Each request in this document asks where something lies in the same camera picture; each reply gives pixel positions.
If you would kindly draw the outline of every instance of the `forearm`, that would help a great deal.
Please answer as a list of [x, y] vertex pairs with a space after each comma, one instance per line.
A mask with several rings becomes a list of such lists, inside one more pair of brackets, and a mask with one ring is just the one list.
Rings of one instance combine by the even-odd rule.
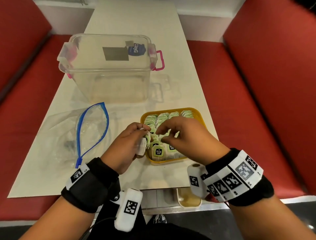
[[78, 240], [93, 218], [60, 197], [20, 240]]
[[229, 205], [245, 240], [315, 240], [310, 231], [276, 196], [250, 206]]

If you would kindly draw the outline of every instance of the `yellow plastic container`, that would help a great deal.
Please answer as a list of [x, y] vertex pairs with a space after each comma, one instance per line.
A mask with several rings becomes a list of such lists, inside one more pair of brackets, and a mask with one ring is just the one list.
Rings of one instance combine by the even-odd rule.
[[[203, 121], [203, 118], [200, 114], [200, 112], [198, 110], [196, 110], [195, 108], [177, 108], [177, 109], [169, 109], [169, 110], [162, 110], [162, 111], [154, 111], [154, 112], [146, 112], [145, 114], [142, 115], [141, 119], [140, 119], [140, 122], [141, 123], [144, 123], [145, 121], [145, 118], [148, 116], [148, 115], [153, 115], [153, 114], [161, 114], [161, 113], [164, 113], [164, 112], [168, 112], [168, 113], [172, 113], [172, 112], [179, 112], [181, 113], [182, 111], [184, 110], [190, 110], [192, 111], [193, 113], [193, 117], [198, 120], [203, 126], [205, 126], [205, 123]], [[150, 163], [154, 166], [160, 166], [160, 165], [164, 165], [164, 164], [169, 164], [169, 163], [173, 163], [175, 161], [179, 162], [179, 161], [182, 161], [183, 159], [185, 159], [186, 157], [182, 157], [182, 158], [175, 158], [175, 159], [169, 159], [169, 160], [165, 160], [165, 161], [153, 161], [150, 159], [149, 157], [149, 154], [148, 154], [148, 151], [145, 152], [145, 155], [146, 157], [150, 160]]]

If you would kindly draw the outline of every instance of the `plastic bag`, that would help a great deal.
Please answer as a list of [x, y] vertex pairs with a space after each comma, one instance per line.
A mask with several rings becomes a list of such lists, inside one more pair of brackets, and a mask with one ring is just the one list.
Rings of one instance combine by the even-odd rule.
[[108, 127], [104, 102], [49, 116], [37, 134], [40, 156], [46, 166], [78, 168], [85, 154], [105, 137]]

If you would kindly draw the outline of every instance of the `pink handle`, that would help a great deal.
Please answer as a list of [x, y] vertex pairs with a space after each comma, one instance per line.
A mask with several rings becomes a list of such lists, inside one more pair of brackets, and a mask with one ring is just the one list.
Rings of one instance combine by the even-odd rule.
[[163, 60], [163, 57], [162, 57], [162, 51], [161, 50], [158, 50], [157, 53], [160, 53], [160, 59], [161, 59], [161, 62], [162, 62], [162, 67], [160, 68], [154, 68], [153, 71], [160, 71], [160, 70], [163, 70], [165, 68], [165, 61]]

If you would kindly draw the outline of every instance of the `white table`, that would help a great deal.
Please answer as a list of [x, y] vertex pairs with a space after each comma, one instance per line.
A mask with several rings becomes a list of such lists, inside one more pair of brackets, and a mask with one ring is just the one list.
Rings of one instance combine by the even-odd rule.
[[[146, 35], [162, 50], [165, 69], [151, 73], [151, 82], [162, 86], [163, 99], [149, 98], [139, 104], [107, 104], [110, 125], [106, 139], [98, 151], [106, 150], [115, 137], [132, 122], [139, 122], [148, 111], [193, 107], [200, 111], [207, 129], [217, 137], [191, 54], [172, 2], [167, 1], [100, 1], [85, 30], [87, 34]], [[177, 94], [171, 95], [171, 87]], [[88, 107], [90, 104], [73, 80], [64, 76], [46, 117], [52, 114]], [[38, 146], [33, 143], [9, 197], [60, 194], [66, 180], [74, 172], [65, 169], [44, 172], [38, 159]], [[121, 188], [160, 189], [189, 186], [187, 166], [192, 161], [152, 166], [145, 157], [133, 161], [120, 176]]]

